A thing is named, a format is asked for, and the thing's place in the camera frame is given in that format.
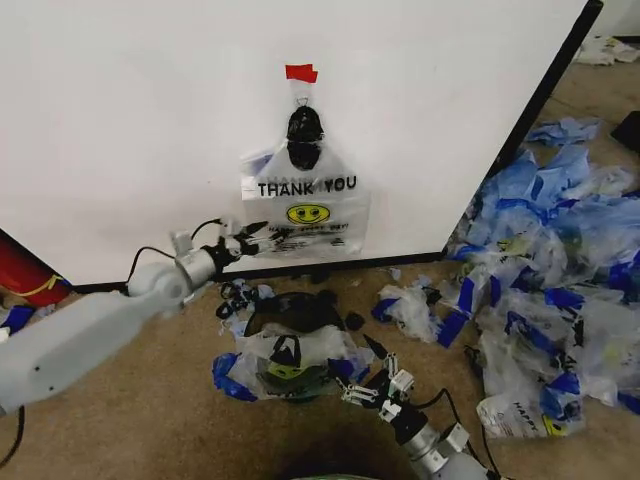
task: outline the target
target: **yellow smiley face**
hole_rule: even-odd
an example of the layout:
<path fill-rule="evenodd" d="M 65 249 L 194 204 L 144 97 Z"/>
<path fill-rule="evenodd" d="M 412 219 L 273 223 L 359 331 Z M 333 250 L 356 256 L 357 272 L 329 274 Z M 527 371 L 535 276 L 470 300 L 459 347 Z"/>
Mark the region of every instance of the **yellow smiley face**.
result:
<path fill-rule="evenodd" d="M 294 205 L 287 210 L 287 218 L 298 225 L 312 225 L 329 219 L 329 209 L 322 205 Z"/>

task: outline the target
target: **plastic bag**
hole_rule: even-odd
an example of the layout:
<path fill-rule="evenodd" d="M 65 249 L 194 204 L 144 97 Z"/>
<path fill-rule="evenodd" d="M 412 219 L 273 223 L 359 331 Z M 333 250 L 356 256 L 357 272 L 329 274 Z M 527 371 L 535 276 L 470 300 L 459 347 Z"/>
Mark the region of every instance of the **plastic bag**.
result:
<path fill-rule="evenodd" d="M 540 385 L 514 358 L 517 343 L 500 333 L 483 332 L 479 346 L 488 397 L 476 411 L 489 437 L 566 436 L 584 428 L 580 395 L 572 393 L 575 383 L 570 388 L 562 381 Z"/>
<path fill-rule="evenodd" d="M 359 381 L 373 355 L 356 347 L 347 332 L 327 325 L 301 334 L 270 323 L 257 334 L 237 339 L 238 353 L 214 360 L 217 388 L 239 400 L 302 399 L 336 393 L 328 371 L 332 362 L 346 378 Z"/>
<path fill-rule="evenodd" d="M 268 221 L 271 231 L 287 234 L 274 252 L 263 255 L 331 258 L 357 253 L 367 230 L 369 193 L 331 147 L 320 117 L 309 106 L 317 72 L 309 76 L 310 65 L 290 67 L 287 78 L 294 82 L 296 110 L 287 138 L 242 166 L 247 221 Z"/>
<path fill-rule="evenodd" d="M 544 122 L 527 135 L 527 142 L 540 142 L 548 147 L 569 145 L 593 140 L 598 134 L 600 120 L 597 118 L 565 117 L 557 122 Z"/>
<path fill-rule="evenodd" d="M 588 195 L 610 195 L 619 197 L 633 184 L 633 175 L 619 166 L 601 167 L 593 170 L 582 183 L 562 193 L 563 198 L 579 199 Z"/>
<path fill-rule="evenodd" d="M 391 317 L 402 333 L 426 343 L 436 341 L 441 321 L 427 305 L 427 294 L 420 283 L 407 288 L 387 285 L 378 295 L 378 305 L 384 307 L 379 308 L 380 313 Z"/>

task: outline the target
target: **black edge strip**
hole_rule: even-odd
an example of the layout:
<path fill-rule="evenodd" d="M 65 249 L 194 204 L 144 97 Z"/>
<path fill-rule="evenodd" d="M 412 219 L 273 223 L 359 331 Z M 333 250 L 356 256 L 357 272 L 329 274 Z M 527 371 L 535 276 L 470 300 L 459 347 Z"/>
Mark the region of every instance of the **black edge strip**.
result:
<path fill-rule="evenodd" d="M 295 265 L 292 267 L 263 268 L 258 270 L 245 270 L 240 272 L 227 272 L 216 278 L 218 282 L 233 280 L 235 278 L 271 278 L 293 275 L 307 275 L 322 270 L 355 270 L 360 268 L 375 268 L 388 265 L 406 265 L 408 263 L 428 263 L 442 260 L 444 252 L 419 253 L 415 255 L 401 255 L 397 257 L 367 258 L 363 260 L 348 260 L 345 262 L 317 263 L 313 265 Z M 125 282 L 90 283 L 75 285 L 78 293 L 110 292 L 112 290 L 124 291 Z"/>

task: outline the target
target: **white panel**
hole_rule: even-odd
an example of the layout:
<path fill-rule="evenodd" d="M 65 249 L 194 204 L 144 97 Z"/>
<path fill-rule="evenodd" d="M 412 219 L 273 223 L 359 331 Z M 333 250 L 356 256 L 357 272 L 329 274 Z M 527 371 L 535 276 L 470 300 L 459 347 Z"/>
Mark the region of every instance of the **white panel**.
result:
<path fill-rule="evenodd" d="M 123 280 L 139 246 L 242 214 L 239 158 L 282 138 L 283 65 L 312 62 L 374 188 L 362 257 L 439 251 L 583 5 L 4 0 L 0 226 L 73 283 Z"/>

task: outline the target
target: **white plastic bag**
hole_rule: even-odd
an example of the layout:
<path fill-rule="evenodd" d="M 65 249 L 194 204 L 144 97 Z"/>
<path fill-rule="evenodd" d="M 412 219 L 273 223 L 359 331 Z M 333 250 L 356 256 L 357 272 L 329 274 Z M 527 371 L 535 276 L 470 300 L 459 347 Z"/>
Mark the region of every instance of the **white plastic bag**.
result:
<path fill-rule="evenodd" d="M 224 377 L 259 400 L 335 393 L 329 359 L 345 367 L 342 373 L 354 380 L 373 360 L 369 349 L 356 347 L 349 334 L 334 325 L 302 334 L 269 323 L 255 335 L 237 338 L 236 347 L 239 355 Z"/>
<path fill-rule="evenodd" d="M 387 285 L 378 295 L 380 300 L 397 299 L 384 313 L 393 318 L 402 333 L 426 343 L 437 340 L 441 322 L 430 311 L 427 295 L 419 283 L 407 288 Z"/>
<path fill-rule="evenodd" d="M 309 88 L 289 76 L 289 69 L 287 73 L 294 79 L 296 102 L 287 138 L 242 166 L 247 221 L 268 221 L 272 231 L 287 234 L 275 252 L 265 255 L 331 258 L 357 253 L 367 230 L 369 193 L 324 138 L 320 117 L 309 106 Z"/>

